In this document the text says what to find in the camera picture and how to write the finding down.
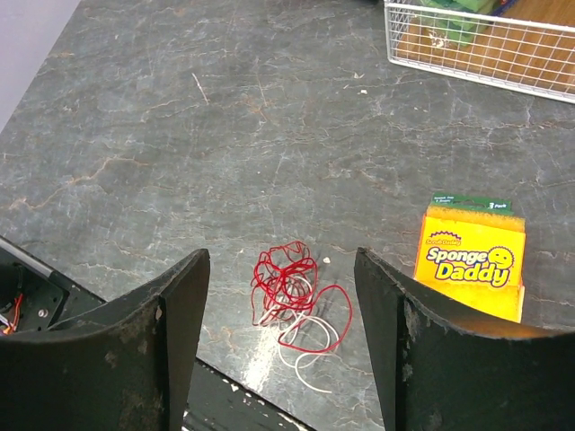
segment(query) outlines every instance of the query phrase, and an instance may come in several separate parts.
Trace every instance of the gray tabletop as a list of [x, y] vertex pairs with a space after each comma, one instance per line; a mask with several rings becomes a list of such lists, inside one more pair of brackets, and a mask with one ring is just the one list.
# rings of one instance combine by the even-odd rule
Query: gray tabletop
[[[106, 299], [209, 248], [199, 357], [320, 430], [381, 429], [355, 249], [411, 274], [434, 191], [511, 198], [525, 321], [573, 328], [574, 114], [390, 65], [381, 5], [83, 0], [0, 136], [0, 232]], [[293, 239], [356, 309], [305, 372], [331, 394], [251, 326], [257, 256]]]

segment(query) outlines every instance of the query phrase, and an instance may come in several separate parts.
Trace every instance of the scrub daddy logo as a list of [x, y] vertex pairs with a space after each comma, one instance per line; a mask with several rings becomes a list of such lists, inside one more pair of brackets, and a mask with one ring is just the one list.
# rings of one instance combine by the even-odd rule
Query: scrub daddy logo
[[489, 252], [429, 249], [427, 260], [438, 269], [437, 280], [478, 281], [502, 287], [509, 280], [513, 253], [505, 247], [493, 247]]

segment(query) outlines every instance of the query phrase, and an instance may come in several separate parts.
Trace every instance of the red wire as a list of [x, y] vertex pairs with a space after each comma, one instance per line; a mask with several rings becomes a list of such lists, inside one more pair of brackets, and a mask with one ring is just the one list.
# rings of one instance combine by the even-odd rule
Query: red wire
[[[330, 290], [339, 290], [348, 303], [349, 318], [337, 341], [326, 348], [310, 350], [282, 341], [286, 335], [285, 331], [279, 335], [278, 339], [281, 346], [291, 347], [303, 353], [321, 354], [334, 350], [345, 338], [351, 325], [353, 319], [351, 300], [347, 292], [339, 285], [324, 287], [316, 295], [317, 283], [317, 263], [311, 257], [309, 247], [303, 242], [293, 241], [263, 251], [253, 269], [252, 324], [265, 326], [273, 321], [289, 321], [301, 313], [306, 316], [312, 315], [323, 294]], [[263, 292], [263, 314], [260, 321], [256, 321], [254, 302], [254, 296], [258, 290]], [[291, 330], [301, 327], [305, 322], [306, 320], [302, 319]]]

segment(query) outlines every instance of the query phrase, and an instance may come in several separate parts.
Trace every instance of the smiley face logo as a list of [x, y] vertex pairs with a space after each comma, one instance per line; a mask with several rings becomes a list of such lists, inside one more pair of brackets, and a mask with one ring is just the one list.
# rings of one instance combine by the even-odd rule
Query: smiley face logo
[[509, 269], [513, 265], [513, 253], [505, 247], [493, 247], [487, 254], [487, 260], [497, 269]]

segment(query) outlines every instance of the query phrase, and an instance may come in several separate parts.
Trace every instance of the metal grid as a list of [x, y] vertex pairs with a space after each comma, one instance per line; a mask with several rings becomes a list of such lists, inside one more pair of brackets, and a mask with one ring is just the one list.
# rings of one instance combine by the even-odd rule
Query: metal grid
[[575, 103], [575, 28], [385, 0], [392, 63]]

